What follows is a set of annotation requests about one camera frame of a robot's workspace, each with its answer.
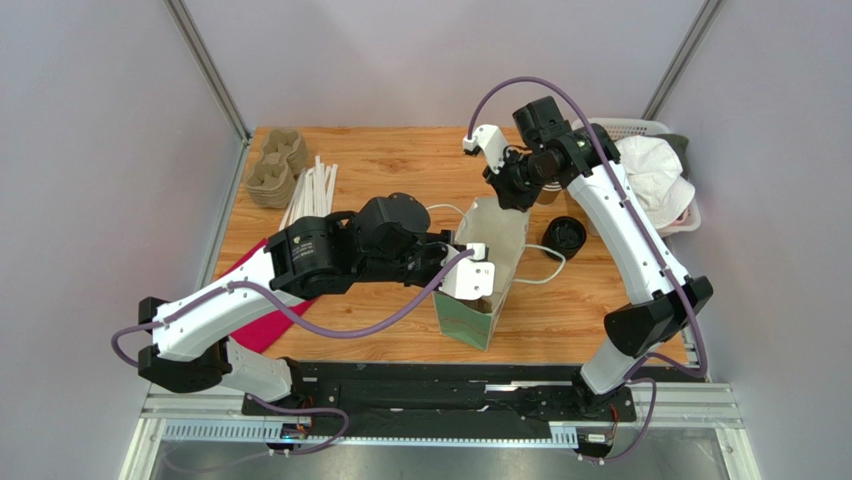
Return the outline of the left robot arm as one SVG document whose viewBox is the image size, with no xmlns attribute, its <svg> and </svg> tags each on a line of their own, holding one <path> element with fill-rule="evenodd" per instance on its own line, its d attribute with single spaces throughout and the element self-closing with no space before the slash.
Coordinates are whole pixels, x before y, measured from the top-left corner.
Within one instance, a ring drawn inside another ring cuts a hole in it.
<svg viewBox="0 0 852 480">
<path fill-rule="evenodd" d="M 356 339 L 383 331 L 422 303 L 474 251 L 454 250 L 453 234 L 432 234 L 426 208 L 393 193 L 359 211 L 307 216 L 218 281 L 181 300 L 149 297 L 140 309 L 150 345 L 131 364 L 140 377 L 173 393 L 222 385 L 273 402 L 298 390 L 293 361 L 273 360 L 233 339 L 234 331 L 274 311 L 317 335 Z M 387 319 L 361 329 L 332 330 L 294 311 L 308 300 L 342 295 L 357 283 L 399 283 L 420 291 Z"/>
</svg>

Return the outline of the stack of paper cups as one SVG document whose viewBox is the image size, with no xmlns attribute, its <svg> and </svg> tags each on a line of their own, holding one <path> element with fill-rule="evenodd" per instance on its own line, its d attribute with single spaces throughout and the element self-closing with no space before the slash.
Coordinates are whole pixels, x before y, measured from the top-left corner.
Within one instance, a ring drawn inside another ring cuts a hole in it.
<svg viewBox="0 0 852 480">
<path fill-rule="evenodd" d="M 555 186 L 547 185 L 539 192 L 535 203 L 542 206 L 551 205 L 557 200 L 561 192 L 562 188 L 558 184 Z"/>
</svg>

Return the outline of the green white paper bag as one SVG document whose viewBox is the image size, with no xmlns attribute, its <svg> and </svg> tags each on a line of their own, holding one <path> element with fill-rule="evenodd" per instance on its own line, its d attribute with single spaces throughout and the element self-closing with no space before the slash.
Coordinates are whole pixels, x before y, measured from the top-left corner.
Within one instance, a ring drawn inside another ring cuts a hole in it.
<svg viewBox="0 0 852 480">
<path fill-rule="evenodd" d="M 558 265 L 549 276 L 539 279 L 516 276 L 526 251 L 553 251 L 527 241 L 529 219 L 528 212 L 502 209 L 495 197 L 473 201 L 462 217 L 451 251 L 473 249 L 475 254 L 461 260 L 433 294 L 441 334 L 478 350 L 487 350 L 512 286 L 544 284 L 562 271 L 567 259 L 557 254 Z"/>
</svg>

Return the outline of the stack of pulp cup carriers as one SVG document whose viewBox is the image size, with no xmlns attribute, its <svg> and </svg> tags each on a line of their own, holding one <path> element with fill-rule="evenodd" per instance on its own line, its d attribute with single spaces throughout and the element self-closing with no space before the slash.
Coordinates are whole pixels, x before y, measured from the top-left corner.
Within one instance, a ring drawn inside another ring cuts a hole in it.
<svg viewBox="0 0 852 480">
<path fill-rule="evenodd" d="M 260 158 L 244 178 L 250 199 L 266 209 L 285 209 L 299 175 L 307 168 L 308 147 L 301 132 L 274 128 L 261 138 Z"/>
</svg>

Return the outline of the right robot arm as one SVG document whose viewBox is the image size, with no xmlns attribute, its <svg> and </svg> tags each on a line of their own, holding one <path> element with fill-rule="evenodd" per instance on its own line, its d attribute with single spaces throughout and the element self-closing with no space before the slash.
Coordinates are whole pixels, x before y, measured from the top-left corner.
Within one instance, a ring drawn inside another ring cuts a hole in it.
<svg viewBox="0 0 852 480">
<path fill-rule="evenodd" d="M 483 176 L 502 209 L 527 211 L 548 184 L 566 189 L 608 248 L 629 299 L 605 316 L 606 340 L 572 376 L 571 404 L 594 415 L 608 408 L 660 345 L 694 320 L 713 288 L 666 249 L 602 126 L 584 119 L 581 128 L 572 128 L 552 97 L 523 106 L 513 118 L 524 150 L 513 150 L 497 126 L 471 124 L 465 153 L 485 156 Z"/>
</svg>

